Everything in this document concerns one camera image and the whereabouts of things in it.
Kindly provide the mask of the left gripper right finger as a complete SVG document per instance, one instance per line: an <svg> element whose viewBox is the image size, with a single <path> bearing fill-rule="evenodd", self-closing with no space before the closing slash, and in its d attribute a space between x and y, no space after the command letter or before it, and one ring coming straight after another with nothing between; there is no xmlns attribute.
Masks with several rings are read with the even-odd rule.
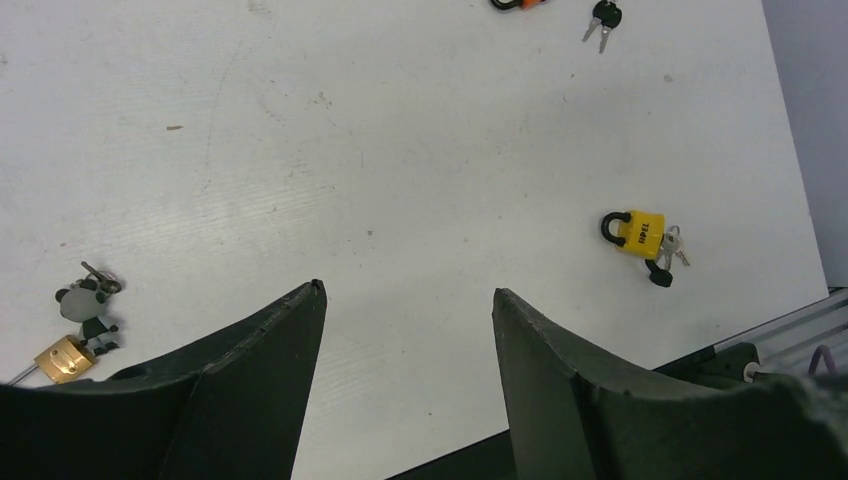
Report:
<svg viewBox="0 0 848 480"><path fill-rule="evenodd" d="M493 328L521 479L843 479L847 380L730 389L626 361L508 289Z"/></svg>

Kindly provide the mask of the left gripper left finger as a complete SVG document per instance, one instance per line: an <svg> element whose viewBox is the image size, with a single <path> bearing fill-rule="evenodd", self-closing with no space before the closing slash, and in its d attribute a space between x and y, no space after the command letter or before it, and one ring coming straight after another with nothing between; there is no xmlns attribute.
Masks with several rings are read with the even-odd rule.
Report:
<svg viewBox="0 0 848 480"><path fill-rule="evenodd" d="M287 479L328 297L318 279L102 381L1 389L5 479Z"/></svg>

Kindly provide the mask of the small brass padlock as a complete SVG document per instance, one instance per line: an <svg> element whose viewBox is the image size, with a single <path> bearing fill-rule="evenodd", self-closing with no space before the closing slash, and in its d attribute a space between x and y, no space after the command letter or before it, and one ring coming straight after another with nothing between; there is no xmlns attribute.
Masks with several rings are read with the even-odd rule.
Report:
<svg viewBox="0 0 848 480"><path fill-rule="evenodd" d="M37 371L55 384L64 384L76 380L96 363L95 355L81 340L65 335L38 354L33 363L7 382L7 385L17 385Z"/></svg>

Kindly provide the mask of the small keys bunch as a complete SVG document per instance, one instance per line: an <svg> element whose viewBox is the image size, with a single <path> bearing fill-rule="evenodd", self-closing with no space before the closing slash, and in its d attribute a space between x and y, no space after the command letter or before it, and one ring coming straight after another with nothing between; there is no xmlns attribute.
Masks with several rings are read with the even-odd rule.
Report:
<svg viewBox="0 0 848 480"><path fill-rule="evenodd" d="M85 261L81 266L87 275L58 289L55 300L60 315L79 325L80 344L95 356L105 355L120 347L117 323L107 315L108 302L123 290L123 284L110 273L103 273Z"/></svg>

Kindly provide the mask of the yellow padlock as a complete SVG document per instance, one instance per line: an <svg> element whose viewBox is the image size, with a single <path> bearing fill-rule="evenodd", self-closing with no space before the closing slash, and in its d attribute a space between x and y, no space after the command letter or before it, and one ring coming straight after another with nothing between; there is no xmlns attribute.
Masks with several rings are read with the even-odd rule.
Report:
<svg viewBox="0 0 848 480"><path fill-rule="evenodd" d="M666 230L663 214L640 210L610 212L600 222L602 237L620 252L641 258L649 280L663 288L669 288L673 282L671 270L664 270L657 262Z"/></svg>

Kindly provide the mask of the silver keys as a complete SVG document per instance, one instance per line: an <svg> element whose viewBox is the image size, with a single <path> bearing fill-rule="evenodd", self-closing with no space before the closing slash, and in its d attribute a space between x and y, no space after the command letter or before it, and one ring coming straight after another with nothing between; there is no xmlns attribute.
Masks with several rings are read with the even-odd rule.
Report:
<svg viewBox="0 0 848 480"><path fill-rule="evenodd" d="M657 262L664 270L670 271L675 258L686 267L691 265L681 229L678 225L671 225L664 234Z"/></svg>

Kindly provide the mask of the black-headed keys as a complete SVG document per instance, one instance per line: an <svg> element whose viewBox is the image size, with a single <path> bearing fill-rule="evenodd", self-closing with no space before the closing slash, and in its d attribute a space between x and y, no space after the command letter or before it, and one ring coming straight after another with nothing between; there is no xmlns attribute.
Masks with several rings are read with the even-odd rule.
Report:
<svg viewBox="0 0 848 480"><path fill-rule="evenodd" d="M600 30L598 53L603 54L611 32L619 26L622 19L623 11L615 1L597 1L593 6L592 18L582 37L582 41L587 42L596 30Z"/></svg>

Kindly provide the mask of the orange padlock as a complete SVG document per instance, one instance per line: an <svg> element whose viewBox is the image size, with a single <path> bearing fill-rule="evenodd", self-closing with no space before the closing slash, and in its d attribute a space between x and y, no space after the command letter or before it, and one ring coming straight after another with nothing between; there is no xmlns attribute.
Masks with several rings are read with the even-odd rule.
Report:
<svg viewBox="0 0 848 480"><path fill-rule="evenodd" d="M546 0L490 0L490 4L499 11L510 11L514 9L526 10Z"/></svg>

